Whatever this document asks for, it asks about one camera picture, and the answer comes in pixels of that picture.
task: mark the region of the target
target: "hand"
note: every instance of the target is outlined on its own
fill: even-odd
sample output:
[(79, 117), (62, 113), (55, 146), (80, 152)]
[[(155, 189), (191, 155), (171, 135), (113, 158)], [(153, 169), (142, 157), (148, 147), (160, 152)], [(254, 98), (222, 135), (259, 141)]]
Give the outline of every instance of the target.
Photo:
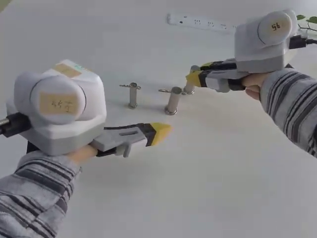
[(246, 93), (255, 100), (260, 100), (260, 90), (264, 80), (270, 73), (255, 73), (242, 79)]
[(98, 150), (93, 148), (90, 145), (86, 145), (74, 152), (67, 154), (66, 156), (74, 161), (77, 164), (81, 164), (82, 162), (95, 157), (97, 155)]

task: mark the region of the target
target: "striped sleeve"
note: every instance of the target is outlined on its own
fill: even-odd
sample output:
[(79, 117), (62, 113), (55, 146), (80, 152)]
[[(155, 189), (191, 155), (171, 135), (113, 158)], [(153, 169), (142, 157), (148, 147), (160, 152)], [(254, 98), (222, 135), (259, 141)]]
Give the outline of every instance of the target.
[(271, 73), (261, 88), (261, 104), (294, 144), (317, 157), (317, 80), (286, 68)]
[(81, 168), (66, 156), (40, 151), (0, 179), (0, 237), (54, 238)]

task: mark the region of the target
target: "finger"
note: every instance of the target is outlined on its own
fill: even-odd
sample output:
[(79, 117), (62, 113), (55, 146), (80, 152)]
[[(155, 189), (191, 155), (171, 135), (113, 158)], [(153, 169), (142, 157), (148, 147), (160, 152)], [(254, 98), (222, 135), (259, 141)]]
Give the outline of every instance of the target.
[(246, 89), (246, 93), (255, 100), (260, 100), (260, 94), (251, 90)]
[(256, 93), (260, 92), (260, 87), (257, 85), (248, 86), (246, 89), (251, 90), (251, 91), (256, 92)]
[(254, 73), (242, 79), (242, 84), (246, 87), (257, 85), (259, 87), (262, 86), (263, 81), (268, 76), (268, 73)]

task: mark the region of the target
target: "white motor housing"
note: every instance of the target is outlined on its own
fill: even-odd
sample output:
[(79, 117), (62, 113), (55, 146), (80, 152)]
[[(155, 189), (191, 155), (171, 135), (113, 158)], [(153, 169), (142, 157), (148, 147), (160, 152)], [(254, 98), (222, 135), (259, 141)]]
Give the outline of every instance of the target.
[(295, 55), (289, 40), (298, 30), (294, 11), (272, 12), (239, 25), (235, 33), (238, 71), (264, 73), (284, 68)]
[(104, 85), (98, 75), (63, 60), (43, 74), (15, 81), (7, 114), (27, 115), (32, 128), (21, 135), (48, 155), (66, 154), (101, 135), (106, 121)]

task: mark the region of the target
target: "cable connector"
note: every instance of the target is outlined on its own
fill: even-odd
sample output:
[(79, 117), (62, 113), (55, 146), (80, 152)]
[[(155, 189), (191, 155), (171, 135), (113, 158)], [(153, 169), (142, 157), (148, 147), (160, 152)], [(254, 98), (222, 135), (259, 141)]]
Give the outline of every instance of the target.
[(317, 40), (307, 39), (301, 35), (291, 37), (289, 41), (289, 49), (305, 48), (307, 45), (317, 44)]
[(0, 134), (5, 137), (11, 137), (31, 129), (29, 118), (22, 113), (8, 115), (0, 121)]

